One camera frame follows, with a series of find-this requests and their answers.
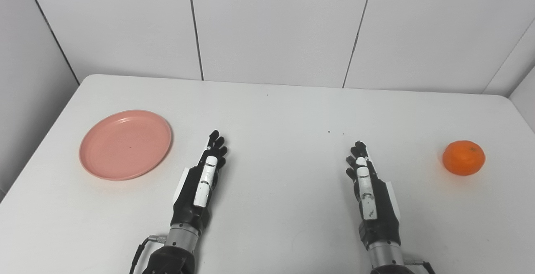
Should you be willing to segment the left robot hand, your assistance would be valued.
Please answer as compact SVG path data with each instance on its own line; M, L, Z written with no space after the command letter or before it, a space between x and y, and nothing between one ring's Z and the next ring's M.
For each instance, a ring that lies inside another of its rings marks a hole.
M180 192L173 205L171 225L187 224L202 234L208 226L212 194L219 180L219 171L226 164L228 148L218 130L212 131L206 148L196 166L180 179Z

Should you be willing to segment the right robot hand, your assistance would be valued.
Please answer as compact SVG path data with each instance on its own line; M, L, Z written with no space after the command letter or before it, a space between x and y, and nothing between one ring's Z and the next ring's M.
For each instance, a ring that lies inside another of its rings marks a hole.
M401 245L400 223L387 183L378 177L365 143L355 142L346 162L349 165L346 175L353 182L354 195L359 203L361 242L366 248L378 241Z

